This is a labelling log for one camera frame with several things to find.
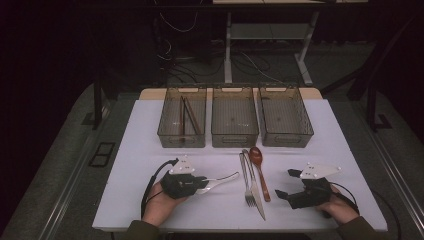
dark floor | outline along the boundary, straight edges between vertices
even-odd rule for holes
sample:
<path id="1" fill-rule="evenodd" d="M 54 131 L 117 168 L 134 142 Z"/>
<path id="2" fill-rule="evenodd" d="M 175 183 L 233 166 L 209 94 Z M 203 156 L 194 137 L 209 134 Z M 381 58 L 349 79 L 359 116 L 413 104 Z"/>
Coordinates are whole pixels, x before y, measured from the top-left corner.
<path id="1" fill-rule="evenodd" d="M 293 58 L 300 47 L 298 42 L 235 42 L 233 82 L 282 81 L 302 84 Z M 313 87 L 322 89 L 352 72 L 364 63 L 373 48 L 372 43 L 312 44 L 306 65 L 314 82 Z M 198 62 L 190 55 L 179 53 L 178 64 L 170 71 L 172 74 L 168 82 L 223 82 L 224 55 L 220 42 L 216 42 L 216 49 L 210 63 Z M 421 174 L 424 169 L 424 147 L 382 94 L 378 94 L 377 113 L 383 114 L 392 128 L 381 129 L 377 133 L 370 131 L 364 121 L 366 99 L 349 101 L 346 97 L 349 86 L 350 83 L 343 85 L 324 98 L 330 101 L 370 188 L 383 197 L 381 199 L 376 195 L 389 225 L 388 233 L 391 239 L 397 239 L 399 229 L 395 219 L 398 218 L 403 239 L 423 239 L 422 226 L 417 227 L 417 222 L 423 219 L 422 212 L 418 215 L 416 212 L 424 202 L 424 192 L 420 187 L 424 180 Z M 91 224 L 138 93 L 126 92 L 118 100 L 104 101 L 107 103 L 103 112 L 104 121 L 96 131 L 92 130 L 92 126 L 83 124 L 87 115 L 92 114 L 92 94 L 90 86 L 76 101 L 2 240 L 111 238 L 109 233 L 95 230 Z M 87 162 L 100 142 L 116 143 L 112 158 L 105 168 L 88 167 Z M 398 174 L 389 174 L 388 169 Z M 399 183 L 398 175 L 406 186 Z M 384 201 L 394 208 L 395 215 Z M 117 239 L 120 236 L 120 233 L 115 234 Z M 340 239 L 335 232 L 308 233 L 308 236 L 314 240 Z M 255 239 L 274 238 L 257 235 Z"/>

person's left hand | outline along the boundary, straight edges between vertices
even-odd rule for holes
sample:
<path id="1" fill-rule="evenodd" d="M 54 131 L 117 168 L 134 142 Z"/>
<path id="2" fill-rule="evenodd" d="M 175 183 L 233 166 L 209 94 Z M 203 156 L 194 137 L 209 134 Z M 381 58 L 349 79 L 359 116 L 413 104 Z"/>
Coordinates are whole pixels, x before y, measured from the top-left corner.
<path id="1" fill-rule="evenodd" d="M 150 200 L 147 203 L 146 211 L 141 220 L 159 227 L 168 219 L 174 208 L 184 202 L 187 197 L 173 199 L 162 192 L 162 186 L 157 182 L 153 185 L 147 199 Z"/>

spoon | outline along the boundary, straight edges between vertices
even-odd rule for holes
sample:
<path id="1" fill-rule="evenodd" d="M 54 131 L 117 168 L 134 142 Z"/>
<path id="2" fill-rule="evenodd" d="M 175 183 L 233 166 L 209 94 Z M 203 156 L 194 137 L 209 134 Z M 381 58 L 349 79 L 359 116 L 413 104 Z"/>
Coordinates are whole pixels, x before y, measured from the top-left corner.
<path id="1" fill-rule="evenodd" d="M 250 148 L 249 158 L 250 158 L 250 161 L 252 161 L 252 163 L 258 169 L 259 178 L 261 180 L 261 187 L 262 187 L 262 192 L 264 194 L 265 202 L 270 202 L 271 201 L 271 197 L 269 196 L 268 188 L 266 186 L 265 179 L 264 179 L 264 176 L 262 174 L 261 164 L 262 164 L 263 158 L 262 158 L 261 150 L 259 150 L 258 147 L 252 147 L 252 148 Z"/>

metal fork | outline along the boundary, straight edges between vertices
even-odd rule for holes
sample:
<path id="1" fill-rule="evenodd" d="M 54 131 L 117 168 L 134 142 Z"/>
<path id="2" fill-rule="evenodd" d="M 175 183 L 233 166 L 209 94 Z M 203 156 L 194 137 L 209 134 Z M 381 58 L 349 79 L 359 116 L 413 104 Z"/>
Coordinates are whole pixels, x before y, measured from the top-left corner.
<path id="1" fill-rule="evenodd" d="M 247 172 L 246 172 L 244 154 L 240 153 L 239 156 L 240 156 L 241 168 L 243 169 L 244 182 L 246 183 L 246 191 L 244 192 L 244 198 L 246 199 L 247 205 L 249 207 L 254 207 L 255 206 L 255 199 L 253 197 L 252 191 L 250 191 L 249 182 L 247 180 Z"/>

clear plastic bin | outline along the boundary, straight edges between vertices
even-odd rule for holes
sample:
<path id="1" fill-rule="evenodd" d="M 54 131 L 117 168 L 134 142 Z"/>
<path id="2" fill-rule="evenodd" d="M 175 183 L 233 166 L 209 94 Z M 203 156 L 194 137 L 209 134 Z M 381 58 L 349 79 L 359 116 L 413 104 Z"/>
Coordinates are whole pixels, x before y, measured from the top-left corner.
<path id="1" fill-rule="evenodd" d="M 257 104 L 262 145 L 306 147 L 314 131 L 297 86 L 261 83 Z"/>
<path id="2" fill-rule="evenodd" d="M 217 84 L 213 88 L 212 146 L 255 146 L 259 135 L 253 89 L 246 84 Z"/>
<path id="3" fill-rule="evenodd" d="M 162 147 L 205 147 L 206 94 L 205 84 L 168 87 L 157 132 Z"/>

